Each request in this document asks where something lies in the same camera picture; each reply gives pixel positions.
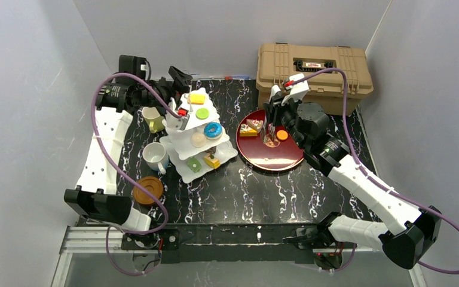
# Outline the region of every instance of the blue donut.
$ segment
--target blue donut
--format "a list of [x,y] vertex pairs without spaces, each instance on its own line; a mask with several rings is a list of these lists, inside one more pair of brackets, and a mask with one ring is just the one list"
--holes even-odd
[[205,126],[203,132],[208,139],[217,139],[222,134],[222,126],[218,123],[209,123]]

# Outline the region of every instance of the tan plastic case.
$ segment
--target tan plastic case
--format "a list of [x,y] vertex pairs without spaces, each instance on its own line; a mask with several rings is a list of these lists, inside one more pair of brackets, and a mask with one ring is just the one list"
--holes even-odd
[[[347,75],[347,114],[350,115],[360,101],[374,90],[365,51],[350,47],[262,45],[258,54],[256,77],[256,88],[259,91],[258,108],[262,108],[263,102],[270,97],[273,85],[281,86],[291,75],[303,73],[307,76],[327,66],[340,68]],[[325,113],[342,115],[343,86],[342,76],[339,73],[321,74],[310,78],[307,82],[310,90],[304,97],[304,102],[319,103]]]

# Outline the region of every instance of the yellow cake slice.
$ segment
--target yellow cake slice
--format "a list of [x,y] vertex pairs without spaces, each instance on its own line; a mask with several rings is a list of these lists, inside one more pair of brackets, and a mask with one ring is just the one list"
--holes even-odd
[[216,169],[219,166],[221,166],[221,162],[216,157],[214,157],[213,154],[206,154],[203,157],[203,160],[205,161],[206,164],[208,164],[213,169]]
[[249,127],[248,124],[242,124],[240,126],[240,136],[257,136],[258,131]]

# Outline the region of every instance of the yellow toy block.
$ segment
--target yellow toy block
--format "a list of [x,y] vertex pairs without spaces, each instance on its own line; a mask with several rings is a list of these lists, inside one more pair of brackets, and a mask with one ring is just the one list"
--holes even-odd
[[205,103],[205,95],[204,94],[191,94],[187,103],[192,103],[193,105],[202,105]]
[[221,162],[219,162],[219,160],[216,157],[214,157],[213,154],[205,155],[203,157],[203,160],[205,161],[206,164],[208,164],[213,169],[216,169],[219,166],[221,166]]

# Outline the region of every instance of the white mug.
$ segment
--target white mug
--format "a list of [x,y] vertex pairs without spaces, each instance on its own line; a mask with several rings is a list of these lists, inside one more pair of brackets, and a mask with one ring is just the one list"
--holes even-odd
[[166,153],[166,148],[158,142],[149,143],[143,149],[143,159],[147,165],[154,171],[166,174],[166,168],[170,163],[170,157]]
[[164,117],[162,117],[159,114],[159,112],[157,111],[157,108],[143,107],[142,115],[143,115],[143,119],[145,119],[145,122],[149,126],[149,130],[151,133],[156,133],[161,130],[164,130],[164,125],[163,125]]

